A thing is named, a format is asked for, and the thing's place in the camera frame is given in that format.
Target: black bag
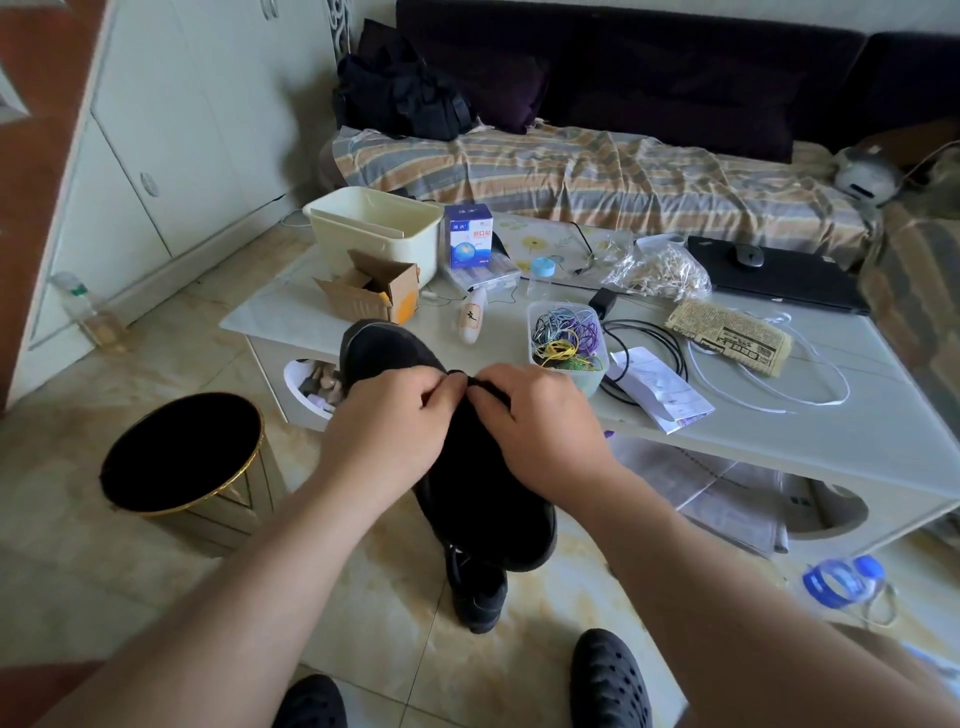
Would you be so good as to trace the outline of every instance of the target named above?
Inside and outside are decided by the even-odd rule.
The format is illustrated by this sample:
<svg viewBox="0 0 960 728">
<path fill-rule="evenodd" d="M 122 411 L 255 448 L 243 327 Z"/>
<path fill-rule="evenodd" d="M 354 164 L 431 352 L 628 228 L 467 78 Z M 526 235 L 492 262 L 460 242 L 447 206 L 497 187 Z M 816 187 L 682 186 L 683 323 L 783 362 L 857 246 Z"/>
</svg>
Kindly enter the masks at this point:
<svg viewBox="0 0 960 728">
<path fill-rule="evenodd" d="M 453 79 L 428 68 L 403 37 L 381 48 L 373 61 L 346 55 L 337 76 L 333 110 L 338 128 L 450 141 L 476 122 L 476 112 Z"/>
</svg>

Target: black laptop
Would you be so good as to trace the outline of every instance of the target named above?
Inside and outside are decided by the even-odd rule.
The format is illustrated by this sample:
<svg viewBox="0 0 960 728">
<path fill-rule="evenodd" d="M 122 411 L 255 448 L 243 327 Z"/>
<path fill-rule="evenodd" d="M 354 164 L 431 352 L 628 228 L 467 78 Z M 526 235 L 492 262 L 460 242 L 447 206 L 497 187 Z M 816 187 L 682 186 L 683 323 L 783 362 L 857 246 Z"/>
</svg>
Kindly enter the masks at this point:
<svg viewBox="0 0 960 728">
<path fill-rule="evenodd" d="M 753 267 L 737 261 L 736 245 L 727 240 L 690 235 L 687 248 L 719 290 L 861 316 L 870 313 L 856 290 L 856 277 L 823 255 L 763 248 L 763 264 Z"/>
</svg>

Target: hand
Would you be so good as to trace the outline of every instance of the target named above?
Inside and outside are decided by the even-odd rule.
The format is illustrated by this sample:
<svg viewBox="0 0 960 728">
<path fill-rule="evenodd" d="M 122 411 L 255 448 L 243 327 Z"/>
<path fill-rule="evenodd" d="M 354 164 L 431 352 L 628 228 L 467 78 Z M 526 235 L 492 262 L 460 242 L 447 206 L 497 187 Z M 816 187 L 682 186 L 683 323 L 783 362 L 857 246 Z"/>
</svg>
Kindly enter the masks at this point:
<svg viewBox="0 0 960 728">
<path fill-rule="evenodd" d="M 494 364 L 477 375 L 510 397 L 510 409 L 481 387 L 467 396 L 516 478 L 566 511 L 592 481 L 620 465 L 584 394 L 560 372 Z"/>
<path fill-rule="evenodd" d="M 440 456 L 450 418 L 467 389 L 463 374 L 392 369 L 358 381 L 324 433 L 320 471 L 385 511 Z"/>
</svg>

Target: medicine box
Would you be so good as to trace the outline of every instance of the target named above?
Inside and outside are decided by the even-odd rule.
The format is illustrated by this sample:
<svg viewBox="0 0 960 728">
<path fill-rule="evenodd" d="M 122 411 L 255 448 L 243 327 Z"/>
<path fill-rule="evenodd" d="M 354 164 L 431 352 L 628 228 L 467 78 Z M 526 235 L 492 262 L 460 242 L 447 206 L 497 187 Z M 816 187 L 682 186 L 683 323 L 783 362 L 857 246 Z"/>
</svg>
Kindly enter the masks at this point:
<svg viewBox="0 0 960 728">
<path fill-rule="evenodd" d="M 451 268 L 475 268 L 490 262 L 493 216 L 486 205 L 447 205 L 444 227 Z"/>
</svg>

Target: cabinet door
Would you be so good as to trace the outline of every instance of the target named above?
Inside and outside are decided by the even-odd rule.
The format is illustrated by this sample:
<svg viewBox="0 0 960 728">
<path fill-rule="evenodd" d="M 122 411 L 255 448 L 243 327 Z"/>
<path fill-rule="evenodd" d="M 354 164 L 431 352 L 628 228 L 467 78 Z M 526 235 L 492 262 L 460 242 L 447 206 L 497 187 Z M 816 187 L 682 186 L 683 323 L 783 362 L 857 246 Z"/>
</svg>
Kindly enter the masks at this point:
<svg viewBox="0 0 960 728">
<path fill-rule="evenodd" d="M 88 119 L 49 273 L 74 273 L 91 291 L 110 298 L 169 260 L 96 120 Z M 47 283 L 33 340 L 69 323 L 60 294 Z"/>
<path fill-rule="evenodd" d="M 93 114 L 173 255 L 251 211 L 169 0 L 119 0 Z"/>
<path fill-rule="evenodd" d="M 308 181 L 317 134 L 335 127 L 323 0 L 173 2 L 247 202 Z"/>
</svg>

